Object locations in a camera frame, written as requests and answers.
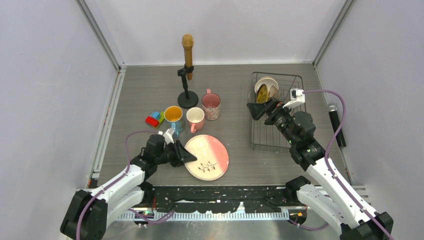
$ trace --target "microphone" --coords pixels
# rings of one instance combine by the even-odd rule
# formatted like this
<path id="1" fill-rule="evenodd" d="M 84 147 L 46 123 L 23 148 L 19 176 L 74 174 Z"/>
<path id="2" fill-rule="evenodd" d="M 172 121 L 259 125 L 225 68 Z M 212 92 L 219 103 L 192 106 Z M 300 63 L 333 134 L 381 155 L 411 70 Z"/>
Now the microphone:
<path id="1" fill-rule="evenodd" d="M 337 114 L 337 105 L 334 103 L 330 103 L 327 105 L 328 115 L 330 116 L 330 122 L 332 126 L 332 130 L 336 132 L 336 130 L 340 126 L 339 115 Z M 346 147 L 345 137 L 343 136 L 343 131 L 340 129 L 337 136 L 335 136 L 335 140 L 337 141 L 337 145 L 339 148 Z"/>
<path id="2" fill-rule="evenodd" d="M 193 66 L 192 49 L 194 43 L 195 42 L 193 41 L 193 36 L 191 36 L 190 34 L 185 34 L 184 36 L 182 36 L 182 47 L 184 48 L 184 59 L 186 68 Z M 192 78 L 193 73 L 188 73 L 187 79 L 191 80 Z"/>

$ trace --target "white bowl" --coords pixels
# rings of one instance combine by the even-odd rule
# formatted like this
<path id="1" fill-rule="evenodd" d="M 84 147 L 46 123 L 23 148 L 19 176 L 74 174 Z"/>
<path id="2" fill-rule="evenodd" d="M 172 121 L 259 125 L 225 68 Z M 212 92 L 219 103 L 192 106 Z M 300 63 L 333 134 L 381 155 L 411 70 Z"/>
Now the white bowl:
<path id="1" fill-rule="evenodd" d="M 262 84 L 265 84 L 268 89 L 271 89 L 271 87 L 274 86 L 278 90 L 278 83 L 274 78 L 270 76 L 263 76 L 254 85 L 254 93 L 258 93 L 258 90 Z"/>

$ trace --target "pink mug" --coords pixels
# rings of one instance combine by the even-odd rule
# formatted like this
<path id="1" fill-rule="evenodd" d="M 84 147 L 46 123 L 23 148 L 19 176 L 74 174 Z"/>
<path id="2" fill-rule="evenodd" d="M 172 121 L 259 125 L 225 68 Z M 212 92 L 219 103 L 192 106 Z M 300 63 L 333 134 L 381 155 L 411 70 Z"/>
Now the pink mug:
<path id="1" fill-rule="evenodd" d="M 188 124 L 190 125 L 190 132 L 194 134 L 205 125 L 205 112 L 199 107 L 190 108 L 186 115 Z"/>
<path id="2" fill-rule="evenodd" d="M 201 99 L 204 110 L 204 118 L 207 120 L 216 120 L 220 117 L 221 113 L 221 98 L 210 89 L 206 89 L 206 94 Z"/>

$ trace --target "blue mug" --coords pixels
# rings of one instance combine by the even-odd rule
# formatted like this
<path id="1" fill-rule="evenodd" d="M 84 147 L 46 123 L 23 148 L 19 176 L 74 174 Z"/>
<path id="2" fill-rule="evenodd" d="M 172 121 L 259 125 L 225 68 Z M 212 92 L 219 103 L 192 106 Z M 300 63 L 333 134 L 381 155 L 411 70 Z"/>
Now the blue mug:
<path id="1" fill-rule="evenodd" d="M 180 133 L 186 127 L 184 123 L 183 110 L 178 106 L 170 106 L 165 110 L 164 117 L 168 126 L 175 130 L 172 137 L 178 138 Z"/>

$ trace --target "pink and beige plate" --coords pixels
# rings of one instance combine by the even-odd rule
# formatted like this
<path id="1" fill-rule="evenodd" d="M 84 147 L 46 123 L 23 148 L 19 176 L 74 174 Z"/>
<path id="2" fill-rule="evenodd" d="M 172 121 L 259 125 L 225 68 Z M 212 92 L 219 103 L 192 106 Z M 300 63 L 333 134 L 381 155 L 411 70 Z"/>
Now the pink and beige plate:
<path id="1" fill-rule="evenodd" d="M 227 149 L 213 136 L 197 135 L 185 144 L 185 149 L 197 158 L 197 161 L 186 163 L 185 167 L 200 180 L 219 179 L 228 169 Z"/>

